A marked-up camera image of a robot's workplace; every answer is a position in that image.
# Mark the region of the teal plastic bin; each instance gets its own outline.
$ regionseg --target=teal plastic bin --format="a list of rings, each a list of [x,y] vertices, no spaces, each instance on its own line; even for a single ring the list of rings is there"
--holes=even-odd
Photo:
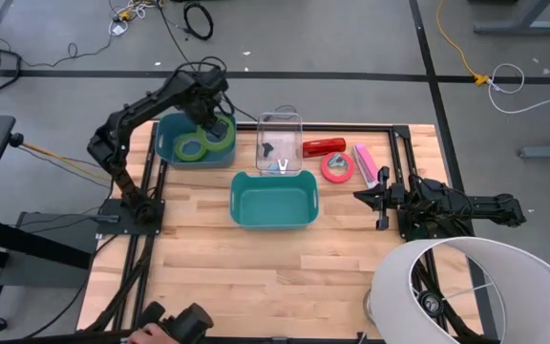
[[[230,117],[235,126],[236,121]],[[175,153],[175,146],[178,138],[184,134],[196,133],[197,125],[193,123],[184,113],[173,113],[163,117],[159,121],[155,151],[174,168],[224,168],[230,166],[235,160],[235,141],[226,149],[220,152],[207,151],[207,154],[200,161],[181,161]]]
[[[319,213],[317,181],[308,171],[297,176],[249,177],[238,173],[230,185],[230,216],[248,229],[299,229]]]

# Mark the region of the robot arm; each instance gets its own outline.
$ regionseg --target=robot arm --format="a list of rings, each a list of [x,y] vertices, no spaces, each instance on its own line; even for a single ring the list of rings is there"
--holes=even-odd
[[[410,191],[403,183],[387,186],[389,168],[379,171],[379,184],[353,196],[379,211],[377,229],[389,226],[386,209],[398,210],[400,236],[407,241],[436,237],[472,235],[464,224],[486,219],[498,225],[515,227],[525,222],[519,201],[508,194],[493,197],[467,196],[439,181],[409,176]]]
[[[112,113],[105,124],[95,131],[87,150],[96,162],[112,176],[112,180],[122,191],[122,202],[129,208],[140,224],[154,220],[154,201],[142,192],[126,170],[126,157],[133,130],[162,113],[171,106],[182,110],[194,123],[210,131],[216,138],[225,135],[226,126],[217,120],[214,108],[220,107],[228,89],[224,78],[225,71],[219,66],[211,66],[207,72],[185,71],[177,68],[155,92],[123,109]]]

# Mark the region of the red tape roll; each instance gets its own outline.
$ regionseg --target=red tape roll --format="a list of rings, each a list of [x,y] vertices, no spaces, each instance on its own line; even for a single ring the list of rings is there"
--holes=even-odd
[[[322,164],[321,164],[322,176],[324,176],[324,178],[326,178],[326,180],[331,183],[344,183],[348,181],[349,178],[351,178],[351,176],[353,175],[353,160],[349,155],[345,153],[338,153],[347,163],[348,171],[342,176],[336,176],[328,170],[328,162],[330,161],[330,159],[332,159],[332,157],[334,157],[335,154],[337,153],[336,152],[329,153],[322,159]]]

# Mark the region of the yellow cable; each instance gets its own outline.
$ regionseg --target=yellow cable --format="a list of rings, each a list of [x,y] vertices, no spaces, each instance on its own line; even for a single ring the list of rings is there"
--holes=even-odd
[[[473,71],[472,68],[470,68],[470,66],[468,65],[468,62],[466,61],[466,54],[464,54],[462,49],[459,48],[459,46],[455,44],[454,41],[451,40],[451,38],[449,38],[449,36],[443,31],[443,28],[440,25],[440,12],[444,4],[445,4],[445,0],[440,0],[440,3],[438,4],[438,10],[436,10],[436,26],[438,27],[440,34],[442,34],[443,37],[445,37],[445,39],[447,40],[447,42],[449,42],[449,44],[451,44],[454,48],[456,48],[459,54],[462,56],[462,62],[464,62],[464,66],[466,66],[466,69],[468,70],[468,72],[470,72],[470,74],[475,77],[475,85],[476,86],[482,85],[485,82],[487,82],[487,80],[489,79],[489,76],[477,74]]]
[[[89,171],[89,170],[87,170],[87,169],[84,169],[84,168],[82,168],[82,167],[76,165],[75,163],[73,163],[73,162],[71,162],[71,161],[68,161],[67,159],[65,159],[65,158],[59,156],[58,154],[56,154],[56,153],[54,153],[54,152],[51,152],[51,151],[49,151],[49,150],[47,150],[47,149],[44,149],[44,148],[39,147],[39,146],[36,146],[36,145],[32,145],[32,144],[30,144],[30,143],[25,143],[25,142],[23,142],[22,145],[24,145],[25,147],[27,147],[27,148],[29,148],[29,149],[31,149],[31,150],[34,150],[34,151],[37,152],[37,153],[41,153],[41,154],[47,155],[47,156],[49,156],[49,157],[55,158],[55,159],[57,159],[57,160],[60,160],[60,161],[62,161],[62,162],[65,162],[65,163],[67,163],[69,166],[75,168],[76,170],[79,170],[79,171],[81,171],[81,172],[84,172],[84,173],[86,173],[87,175],[89,175],[89,176],[91,176],[91,177],[94,177],[94,178],[97,178],[97,179],[101,179],[101,180],[107,181],[107,182],[110,182],[110,181],[111,181],[110,178],[101,177],[101,176],[99,176],[99,175],[97,175],[97,174],[95,174],[95,173],[93,173],[93,172],[91,172],[91,171]]]

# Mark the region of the floor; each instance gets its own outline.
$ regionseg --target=floor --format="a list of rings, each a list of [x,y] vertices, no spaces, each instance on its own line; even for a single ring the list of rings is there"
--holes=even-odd
[[[550,98],[550,35],[482,36],[473,33],[472,23],[519,16],[535,1],[519,0],[514,6],[449,1],[443,10],[443,27],[464,48],[473,69],[490,74],[498,64],[509,62],[536,77],[536,84],[513,97],[496,95],[502,108],[519,109]],[[485,88],[472,83],[430,84],[410,3],[415,0],[205,1],[216,22],[210,41],[186,41],[184,32],[173,30],[189,59],[213,54],[229,71],[239,72],[229,80],[228,94],[251,114],[293,104],[304,121],[438,125],[442,142],[452,140],[455,148],[456,162],[447,161],[452,180],[458,168],[468,194],[512,193],[528,218],[519,228],[477,221],[476,234],[528,250],[550,263],[550,160],[517,158],[522,146],[550,144],[550,104],[504,115],[493,108]],[[436,0],[418,2],[434,70],[439,80],[459,80],[454,76],[467,72],[457,52],[439,35],[434,21],[437,5]],[[104,0],[0,0],[0,10],[0,37],[30,63],[52,63],[66,56],[70,42],[82,54],[108,40],[110,7]],[[167,3],[165,13],[183,22],[181,5]],[[550,7],[542,18],[550,19]],[[158,72],[182,62],[155,11],[148,10],[144,19],[131,24],[99,55],[54,68],[27,68],[26,77],[0,93],[0,115],[15,116],[14,129],[27,141],[88,159],[85,147],[95,128],[121,104],[158,88]],[[10,67],[11,61],[4,60],[3,68]],[[435,87],[443,109],[434,101]],[[451,157],[451,148],[445,153]],[[8,149],[0,163],[0,221],[5,223],[15,222],[20,211],[81,212],[99,205],[106,193],[18,150]],[[74,293],[6,289],[0,316],[9,319],[10,327],[0,339],[39,328]],[[76,303],[45,333],[71,332],[78,312]]]

